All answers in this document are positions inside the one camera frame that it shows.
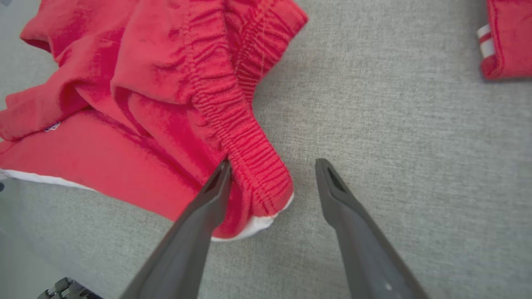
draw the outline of seam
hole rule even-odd
[[[495,36],[496,40],[497,40],[497,42],[494,43],[495,49],[496,49],[495,53],[497,54],[497,52],[498,52],[498,54],[500,56],[500,59],[498,59],[498,62],[497,62],[499,65],[496,68],[497,69],[496,76],[499,77],[501,75],[501,73],[503,72],[503,69],[504,69],[504,55],[503,55],[503,51],[502,51],[502,47],[501,47],[501,40],[500,40],[501,35],[500,35],[499,28],[498,28],[498,11],[497,11],[498,9],[497,9],[497,7],[496,7],[496,5],[495,5],[493,0],[489,1],[489,3],[490,3],[490,6],[491,6],[489,14],[491,16],[492,24],[493,24],[493,27],[492,27],[493,34],[492,35]]]
[[[260,7],[257,8],[257,9],[260,9],[259,10],[260,12],[258,14],[258,18],[250,20],[245,25],[245,29],[243,30],[243,34],[242,35],[246,36],[246,38],[244,38],[243,41],[248,41],[248,40],[253,41],[253,40],[255,40],[257,38],[257,35],[259,34],[259,31],[251,30],[252,25],[253,24],[261,24],[262,23],[261,21],[269,19],[267,14],[269,12],[271,12],[271,10],[277,5],[278,2],[279,2],[279,0],[270,0],[267,3],[265,3],[265,4],[263,4],[263,2],[261,2]],[[261,26],[264,29],[266,27],[266,24],[261,24]],[[253,46],[252,43],[243,43],[243,41],[241,41],[241,44],[244,44],[245,46],[238,53],[238,56],[237,56],[237,59],[236,59],[236,65],[235,65],[235,74],[236,75],[237,75],[238,69],[240,68],[242,62],[244,61],[244,58],[247,58],[249,56],[248,54],[250,52],[250,49]]]

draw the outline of red cloth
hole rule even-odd
[[[487,5],[491,32],[479,38],[494,51],[481,63],[484,76],[491,80],[532,77],[532,1],[488,0]]]
[[[306,21],[292,0],[43,0],[21,38],[59,69],[6,98],[0,168],[175,220],[227,156],[237,184],[214,235],[234,237],[293,193],[251,103]]]

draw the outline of gray fabric surface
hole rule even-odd
[[[212,244],[200,297],[349,297],[321,215],[317,157],[333,163],[432,298],[532,297],[532,84],[482,80],[475,31],[485,2],[298,3],[310,22],[254,102],[295,200],[269,230]],[[36,9],[16,0],[0,16],[0,96],[54,70],[16,39]],[[171,225],[93,192],[15,180],[0,213],[0,229],[108,299]]]

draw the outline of white stripe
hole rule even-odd
[[[480,44],[480,52],[482,53],[482,57],[486,58],[488,56],[495,54],[495,46],[493,45],[493,39],[490,38]]]
[[[18,170],[0,169],[0,180],[6,179],[6,178],[33,181],[33,182],[39,182],[39,183],[45,183],[45,184],[61,185],[61,186],[74,187],[74,188],[86,189],[86,190],[97,192],[96,190],[92,188],[80,185],[75,182],[67,181],[63,178],[41,176],[36,173],[22,172]],[[290,199],[288,200],[288,202],[286,203],[285,207],[281,211],[286,209],[290,205],[290,203],[292,203],[292,200],[294,200],[293,193]],[[227,242],[227,241],[235,241],[235,240],[240,240],[240,239],[244,239],[247,237],[251,237],[255,235],[257,232],[259,232],[260,230],[268,228],[273,223],[273,220],[277,217],[278,214],[279,213],[272,215],[272,216],[262,216],[262,217],[251,216],[250,220],[247,222],[244,229],[238,235],[234,236],[233,238],[228,238],[228,239],[211,237],[211,240],[214,242]]]
[[[290,199],[288,200],[285,207],[281,211],[284,211],[290,205],[290,203],[292,203],[293,200],[294,200],[294,194],[292,193],[292,196],[290,196]],[[233,238],[228,238],[228,239],[212,237],[211,241],[227,242],[227,241],[236,241],[236,240],[244,239],[247,237],[251,237],[255,235],[257,232],[270,227],[270,225],[273,223],[273,220],[277,217],[277,215],[279,215],[279,213],[276,213],[275,215],[272,215],[272,216],[262,216],[262,217],[251,216],[250,220],[247,222],[246,226],[240,232],[240,234],[234,236]]]
[[[74,188],[86,189],[86,190],[97,192],[96,190],[92,188],[80,185],[75,182],[67,181],[65,179],[58,178],[58,177],[41,176],[36,173],[22,172],[18,170],[9,170],[9,169],[0,169],[0,173],[2,173],[4,176],[8,178],[13,178],[13,179],[41,182],[45,184],[61,185],[61,186],[67,186],[67,187],[74,187]]]
[[[492,32],[492,29],[488,24],[477,30],[477,36],[478,38],[481,38],[482,36],[485,36],[486,34],[490,32]]]

